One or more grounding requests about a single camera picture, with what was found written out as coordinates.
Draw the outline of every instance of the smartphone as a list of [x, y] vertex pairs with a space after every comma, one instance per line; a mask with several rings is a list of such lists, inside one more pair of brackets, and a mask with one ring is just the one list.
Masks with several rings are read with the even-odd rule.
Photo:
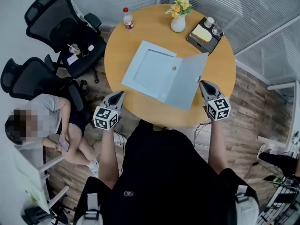
[[67, 141], [64, 141], [63, 139], [62, 139], [62, 136], [60, 135], [60, 138], [59, 138], [59, 143], [60, 143], [60, 145], [62, 146], [62, 148], [66, 151], [66, 152], [68, 152], [69, 151], [69, 148], [70, 148], [70, 144], [67, 142]]
[[82, 45], [82, 56], [87, 56], [89, 55], [90, 51], [89, 51], [89, 43], [84, 43]]

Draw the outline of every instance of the black and white marker cube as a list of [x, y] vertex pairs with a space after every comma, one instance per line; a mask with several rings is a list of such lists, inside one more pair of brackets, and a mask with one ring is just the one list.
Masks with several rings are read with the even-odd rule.
[[97, 106], [93, 119], [95, 127], [110, 130], [118, 122], [119, 113], [107, 107]]
[[206, 112], [215, 120], [229, 117], [231, 107], [228, 98], [222, 97], [207, 102]]

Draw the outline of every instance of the person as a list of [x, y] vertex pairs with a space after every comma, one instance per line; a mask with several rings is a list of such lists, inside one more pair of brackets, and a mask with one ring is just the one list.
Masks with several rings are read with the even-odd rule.
[[281, 169], [286, 178], [295, 179], [300, 182], [300, 159], [283, 154], [271, 154], [272, 149], [268, 149], [265, 144], [261, 146], [257, 158], [277, 166]]
[[113, 129], [104, 131], [98, 179], [88, 178], [74, 225], [91, 218], [95, 194], [101, 219], [92, 224], [256, 224], [256, 192], [228, 168], [221, 121], [211, 124], [208, 164], [184, 134], [143, 120], [125, 148], [119, 177]]
[[[40, 94], [24, 106], [17, 108], [5, 123], [5, 133], [17, 145], [40, 142], [60, 151], [70, 163], [86, 165], [98, 176], [100, 141], [92, 146], [84, 137], [85, 125], [72, 109], [69, 100], [49, 94]], [[69, 143], [68, 152], [48, 136], [60, 134]]]

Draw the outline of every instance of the light blue folder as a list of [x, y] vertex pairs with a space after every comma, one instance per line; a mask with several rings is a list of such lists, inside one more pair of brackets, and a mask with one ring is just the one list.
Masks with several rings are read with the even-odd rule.
[[208, 53], [176, 58], [176, 53], [142, 41], [122, 84], [170, 106], [189, 110]]

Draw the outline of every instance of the gray t-shirt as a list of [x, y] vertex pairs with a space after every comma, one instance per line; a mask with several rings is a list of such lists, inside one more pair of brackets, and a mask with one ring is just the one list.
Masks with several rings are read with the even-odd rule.
[[57, 133], [61, 120], [59, 97], [40, 94], [19, 109], [31, 110], [33, 115], [37, 115], [38, 138]]

